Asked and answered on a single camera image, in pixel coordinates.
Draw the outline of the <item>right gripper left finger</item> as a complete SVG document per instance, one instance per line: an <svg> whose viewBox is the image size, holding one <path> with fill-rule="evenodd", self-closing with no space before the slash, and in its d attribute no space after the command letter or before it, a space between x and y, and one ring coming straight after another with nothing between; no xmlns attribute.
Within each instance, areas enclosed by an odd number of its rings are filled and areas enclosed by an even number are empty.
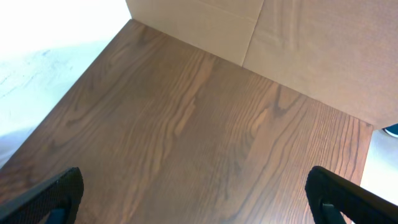
<svg viewBox="0 0 398 224"><path fill-rule="evenodd" d="M71 167L1 205L1 223L74 223L84 192L78 167Z"/></svg>

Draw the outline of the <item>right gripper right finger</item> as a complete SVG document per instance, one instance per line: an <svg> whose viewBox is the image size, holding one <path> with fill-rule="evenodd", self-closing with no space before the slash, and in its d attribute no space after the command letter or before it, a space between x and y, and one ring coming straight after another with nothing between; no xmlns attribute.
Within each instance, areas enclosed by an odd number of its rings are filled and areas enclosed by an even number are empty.
<svg viewBox="0 0 398 224"><path fill-rule="evenodd" d="M308 173L305 184L316 224L355 223L397 224L397 205L321 167Z"/></svg>

